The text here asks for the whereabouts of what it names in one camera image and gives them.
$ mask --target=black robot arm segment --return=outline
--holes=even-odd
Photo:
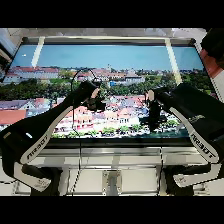
[[[174,114],[186,127],[190,140],[209,163],[205,166],[186,167],[173,173],[179,187],[186,187],[217,178],[223,178],[224,159],[224,104],[188,84],[174,90],[153,90],[151,100],[165,111]]]
[[[38,191],[45,190],[51,183],[51,176],[42,169],[23,164],[32,161],[41,152],[58,122],[73,108],[79,107],[85,101],[88,102],[89,99],[91,105],[87,103],[87,106],[90,109],[97,109],[94,102],[104,108],[104,104],[91,98],[97,95],[98,90],[93,83],[82,82],[58,106],[43,114],[20,120],[0,132],[4,172]]]

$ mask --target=display screen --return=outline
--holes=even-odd
[[[172,47],[183,82],[209,95],[215,95],[200,57],[194,47]],[[145,105],[146,90],[176,86],[166,46],[135,45],[37,45],[20,46],[8,73],[1,78],[0,130],[35,116],[63,102],[74,82],[91,80],[92,69],[102,81],[106,100],[104,112],[91,112],[80,106],[57,125],[52,138],[182,138],[188,133],[179,120],[164,111],[167,122],[155,131],[142,125],[150,116]]]

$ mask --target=robotic arm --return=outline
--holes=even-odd
[[[175,115],[186,127],[190,140],[208,162],[203,166],[169,170],[179,187],[187,187],[224,177],[224,104],[188,84],[173,91],[150,90],[148,124],[151,131],[159,126],[161,108]]]
[[[84,102],[90,110],[104,110],[105,104],[96,97],[98,91],[97,85],[88,81],[82,82],[55,108],[20,120],[4,129],[0,133],[4,172],[39,192],[46,190],[57,177],[55,170],[37,168],[27,163],[43,150],[56,125],[69,111],[83,105]]]

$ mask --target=screen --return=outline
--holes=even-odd
[[[182,82],[215,96],[210,78],[194,47],[172,47]],[[167,122],[155,131],[141,125],[150,116],[144,103],[146,90],[175,87],[171,59],[166,46],[135,45],[37,45],[20,46],[8,73],[1,78],[0,130],[35,116],[63,102],[71,79],[81,68],[92,69],[102,80],[106,98],[104,112],[86,107],[69,112],[57,125],[52,138],[181,138],[188,133],[179,120],[161,111]],[[91,80],[84,69],[74,86]]]

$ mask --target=metal bracket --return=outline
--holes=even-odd
[[[102,193],[104,196],[119,196],[122,192],[120,170],[104,170],[102,177]]]

